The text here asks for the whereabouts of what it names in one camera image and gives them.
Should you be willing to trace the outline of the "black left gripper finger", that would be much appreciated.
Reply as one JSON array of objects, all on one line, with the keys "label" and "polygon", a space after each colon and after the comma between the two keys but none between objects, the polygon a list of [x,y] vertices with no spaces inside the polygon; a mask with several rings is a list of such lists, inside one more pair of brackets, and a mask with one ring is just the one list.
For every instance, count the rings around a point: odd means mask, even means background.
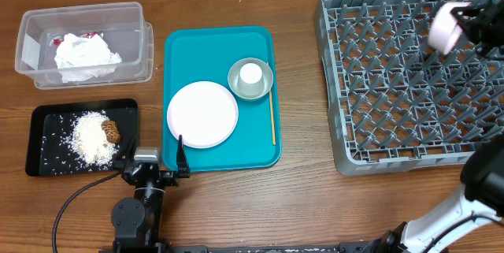
[{"label": "black left gripper finger", "polygon": [[177,165],[177,173],[178,174],[189,174],[190,167],[187,162],[187,157],[184,150],[183,136],[179,135],[178,137],[178,147],[176,152],[176,165]]},{"label": "black left gripper finger", "polygon": [[137,135],[133,135],[128,143],[122,149],[122,152],[118,153],[116,158],[113,160],[114,169],[124,169],[132,157],[134,156],[136,145],[138,143]]}]

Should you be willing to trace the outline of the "large pink plate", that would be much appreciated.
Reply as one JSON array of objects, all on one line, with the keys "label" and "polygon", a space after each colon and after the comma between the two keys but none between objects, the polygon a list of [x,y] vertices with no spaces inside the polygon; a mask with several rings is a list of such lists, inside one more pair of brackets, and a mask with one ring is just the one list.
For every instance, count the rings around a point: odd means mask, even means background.
[{"label": "large pink plate", "polygon": [[223,143],[235,130],[239,108],[224,86],[198,81],[178,90],[166,111],[172,135],[192,148],[204,149]]}]

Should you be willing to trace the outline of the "wooden chopstick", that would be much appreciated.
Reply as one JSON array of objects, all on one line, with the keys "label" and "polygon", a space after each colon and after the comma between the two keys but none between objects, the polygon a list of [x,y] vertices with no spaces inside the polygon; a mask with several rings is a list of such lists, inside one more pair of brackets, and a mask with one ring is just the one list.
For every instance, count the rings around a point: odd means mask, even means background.
[{"label": "wooden chopstick", "polygon": [[[269,63],[267,63],[271,72],[272,68]],[[274,75],[272,73],[271,84],[274,83]],[[272,145],[276,146],[276,128],[275,128],[275,119],[274,119],[274,108],[273,108],[273,100],[272,100],[272,86],[269,89],[269,110],[270,110],[270,119],[271,119],[271,128],[272,128]]]}]

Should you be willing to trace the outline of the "white napkin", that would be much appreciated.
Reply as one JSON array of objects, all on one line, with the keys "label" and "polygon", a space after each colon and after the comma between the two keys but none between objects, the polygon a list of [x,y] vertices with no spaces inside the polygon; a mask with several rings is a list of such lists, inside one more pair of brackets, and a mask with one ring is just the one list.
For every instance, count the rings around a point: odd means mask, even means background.
[{"label": "white napkin", "polygon": [[72,33],[64,36],[54,57],[63,83],[82,82],[92,77],[113,73],[116,64],[122,62],[118,53],[113,53],[102,37],[95,35],[90,39],[80,38]]}]

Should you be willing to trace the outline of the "white paper cup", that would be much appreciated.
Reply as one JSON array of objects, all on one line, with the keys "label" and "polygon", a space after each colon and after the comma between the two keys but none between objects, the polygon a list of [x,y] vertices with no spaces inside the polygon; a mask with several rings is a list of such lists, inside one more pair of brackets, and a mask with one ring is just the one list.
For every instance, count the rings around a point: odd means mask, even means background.
[{"label": "white paper cup", "polygon": [[239,70],[237,83],[238,92],[247,98],[255,98],[262,93],[264,87],[263,72],[259,65],[246,63]]}]

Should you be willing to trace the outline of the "grey bowl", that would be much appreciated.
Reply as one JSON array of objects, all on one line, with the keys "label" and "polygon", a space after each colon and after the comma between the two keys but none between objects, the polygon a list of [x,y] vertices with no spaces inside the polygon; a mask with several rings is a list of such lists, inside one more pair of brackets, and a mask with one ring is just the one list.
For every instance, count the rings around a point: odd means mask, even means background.
[{"label": "grey bowl", "polygon": [[258,58],[238,60],[228,72],[228,85],[239,98],[254,101],[267,95],[274,83],[270,65]]}]

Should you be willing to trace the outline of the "red foil wrapper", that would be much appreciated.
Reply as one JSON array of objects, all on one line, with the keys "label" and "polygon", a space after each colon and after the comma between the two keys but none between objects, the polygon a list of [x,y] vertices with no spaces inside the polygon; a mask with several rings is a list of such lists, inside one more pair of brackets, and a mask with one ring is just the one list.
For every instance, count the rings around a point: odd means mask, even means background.
[{"label": "red foil wrapper", "polygon": [[[80,38],[87,38],[87,39],[90,39],[92,38],[93,36],[95,35],[98,35],[100,37],[103,37],[103,32],[101,31],[93,31],[93,32],[88,32],[88,33],[85,33],[85,34],[82,34],[80,36]],[[64,37],[63,36],[56,36],[54,37],[52,40],[51,40],[51,45],[54,45],[56,47],[58,47],[62,42],[64,41]]]}]

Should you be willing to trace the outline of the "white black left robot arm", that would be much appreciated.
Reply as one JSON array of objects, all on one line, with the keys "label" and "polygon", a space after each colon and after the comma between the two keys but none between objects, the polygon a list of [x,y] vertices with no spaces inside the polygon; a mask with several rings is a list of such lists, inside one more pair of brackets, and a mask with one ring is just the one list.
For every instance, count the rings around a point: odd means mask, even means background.
[{"label": "white black left robot arm", "polygon": [[115,228],[114,252],[173,252],[159,237],[165,189],[191,176],[183,146],[178,138],[176,170],[161,168],[161,153],[153,147],[139,147],[122,163],[121,178],[135,188],[134,195],[120,200],[112,209]]}]

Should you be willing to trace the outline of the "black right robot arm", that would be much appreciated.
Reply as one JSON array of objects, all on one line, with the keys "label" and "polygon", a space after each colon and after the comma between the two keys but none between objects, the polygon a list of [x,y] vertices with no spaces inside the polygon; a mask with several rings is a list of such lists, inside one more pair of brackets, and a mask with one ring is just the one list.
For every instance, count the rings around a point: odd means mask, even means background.
[{"label": "black right robot arm", "polygon": [[[461,35],[489,58],[503,48],[503,3],[448,2],[436,13],[428,45],[448,54]],[[464,235],[503,217],[503,137],[480,147],[466,162],[456,192],[426,215],[404,222],[363,247],[364,252],[445,252]]]}]

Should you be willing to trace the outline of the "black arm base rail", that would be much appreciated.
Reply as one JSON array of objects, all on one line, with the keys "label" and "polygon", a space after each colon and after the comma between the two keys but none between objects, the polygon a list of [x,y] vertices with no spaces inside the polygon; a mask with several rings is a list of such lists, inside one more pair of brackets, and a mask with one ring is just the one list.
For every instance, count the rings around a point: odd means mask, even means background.
[{"label": "black arm base rail", "polygon": [[114,248],[99,250],[99,253],[113,252],[155,252],[155,253],[364,253],[384,252],[379,249],[379,241],[342,242],[337,245],[269,246],[269,247],[174,247],[158,244],[153,247]]}]

